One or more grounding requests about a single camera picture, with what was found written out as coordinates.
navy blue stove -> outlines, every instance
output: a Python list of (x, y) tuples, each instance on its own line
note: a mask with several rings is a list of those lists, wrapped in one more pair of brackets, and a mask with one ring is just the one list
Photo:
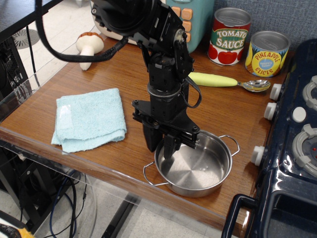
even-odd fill
[(233, 198), (223, 238), (231, 237), (241, 207), (252, 210), (245, 237), (317, 238), (317, 39), (298, 47), (271, 98), (268, 140), (252, 157), (260, 167), (256, 197)]

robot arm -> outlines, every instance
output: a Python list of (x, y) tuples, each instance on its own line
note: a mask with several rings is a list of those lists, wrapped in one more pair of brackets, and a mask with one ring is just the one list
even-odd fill
[[(127, 38), (136, 41), (141, 48), (149, 72), (148, 93), (150, 101), (134, 100), (133, 118), (143, 124), (147, 146), (154, 151), (164, 139), (164, 157), (170, 159), (184, 143), (197, 146), (199, 127), (186, 114), (189, 84), (199, 91), (188, 77), (193, 71), (194, 60), (189, 56), (186, 33), (182, 21), (174, 11), (159, 0), (92, 0), (92, 14), (107, 30), (124, 38), (114, 52), (123, 47)], [(38, 23), (39, 35), (43, 23)], [(44, 44), (58, 59), (72, 62), (97, 61), (96, 57), (66, 57)]]

gray fabric wall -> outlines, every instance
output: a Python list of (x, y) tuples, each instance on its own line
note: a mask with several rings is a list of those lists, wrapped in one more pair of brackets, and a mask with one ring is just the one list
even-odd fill
[(264, 30), (286, 34), (291, 50), (308, 39), (317, 38), (317, 0), (215, 0), (214, 11), (222, 7), (237, 7), (252, 16), (247, 42)]

yellow spoon handle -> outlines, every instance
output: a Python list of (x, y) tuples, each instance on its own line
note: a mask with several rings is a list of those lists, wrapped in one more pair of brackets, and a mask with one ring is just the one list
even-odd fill
[(197, 84), (208, 87), (232, 87), (238, 85), (238, 81), (215, 74), (192, 72), (189, 77)]

tomato sauce can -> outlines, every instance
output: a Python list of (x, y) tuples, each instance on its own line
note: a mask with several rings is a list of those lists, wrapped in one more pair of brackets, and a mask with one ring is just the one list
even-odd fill
[(291, 41), (275, 31), (259, 31), (251, 37), (246, 69), (253, 75), (273, 77), (282, 69)]
[(240, 61), (252, 18), (242, 9), (225, 7), (214, 13), (208, 57), (221, 65)]

